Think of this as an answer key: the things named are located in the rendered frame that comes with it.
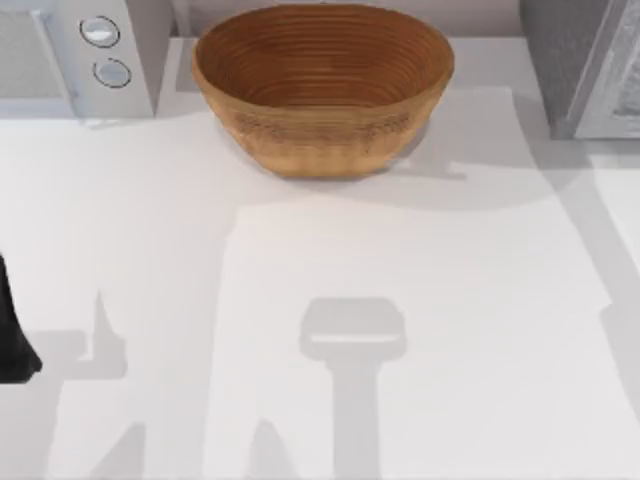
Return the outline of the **brown woven basket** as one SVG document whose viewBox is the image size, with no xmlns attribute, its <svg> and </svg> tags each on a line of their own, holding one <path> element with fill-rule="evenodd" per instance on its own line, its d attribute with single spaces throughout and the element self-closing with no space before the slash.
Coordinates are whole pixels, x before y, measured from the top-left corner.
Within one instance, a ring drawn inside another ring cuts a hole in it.
<svg viewBox="0 0 640 480">
<path fill-rule="evenodd" d="M 222 127 L 284 177 L 384 169 L 426 125 L 455 69 L 445 35 L 363 4 L 280 4 L 211 27 L 192 72 Z"/>
</svg>

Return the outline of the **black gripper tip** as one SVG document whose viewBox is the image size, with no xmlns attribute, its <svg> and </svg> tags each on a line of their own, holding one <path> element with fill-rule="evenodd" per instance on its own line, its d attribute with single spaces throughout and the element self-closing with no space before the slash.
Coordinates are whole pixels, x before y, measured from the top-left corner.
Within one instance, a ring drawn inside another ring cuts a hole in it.
<svg viewBox="0 0 640 480">
<path fill-rule="evenodd" d="M 24 384 L 43 362 L 19 323 L 4 257 L 0 254 L 0 384 Z"/>
</svg>

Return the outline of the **round microwave knob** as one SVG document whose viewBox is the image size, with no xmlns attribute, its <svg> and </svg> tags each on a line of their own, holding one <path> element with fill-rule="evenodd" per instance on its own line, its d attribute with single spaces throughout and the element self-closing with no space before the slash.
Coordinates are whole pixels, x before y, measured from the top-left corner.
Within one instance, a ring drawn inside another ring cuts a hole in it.
<svg viewBox="0 0 640 480">
<path fill-rule="evenodd" d="M 129 67 L 115 58 L 97 61 L 92 66 L 94 78 L 103 86 L 110 89 L 122 89 L 132 80 Z"/>
<path fill-rule="evenodd" d="M 80 21 L 82 38 L 97 48 L 111 48 L 120 40 L 118 25 L 106 16 L 96 16 Z"/>
</svg>

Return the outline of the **pale microwave oven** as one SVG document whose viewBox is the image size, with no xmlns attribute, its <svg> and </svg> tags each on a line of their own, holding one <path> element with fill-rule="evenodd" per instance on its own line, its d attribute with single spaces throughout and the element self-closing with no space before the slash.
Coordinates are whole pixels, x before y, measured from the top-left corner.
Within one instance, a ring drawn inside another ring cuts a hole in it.
<svg viewBox="0 0 640 480">
<path fill-rule="evenodd" d="M 81 36 L 81 20 L 106 16 L 120 29 L 111 48 Z M 0 119 L 154 117 L 175 26 L 171 0 L 0 0 Z M 97 61 L 132 73 L 122 89 L 101 85 Z"/>
</svg>

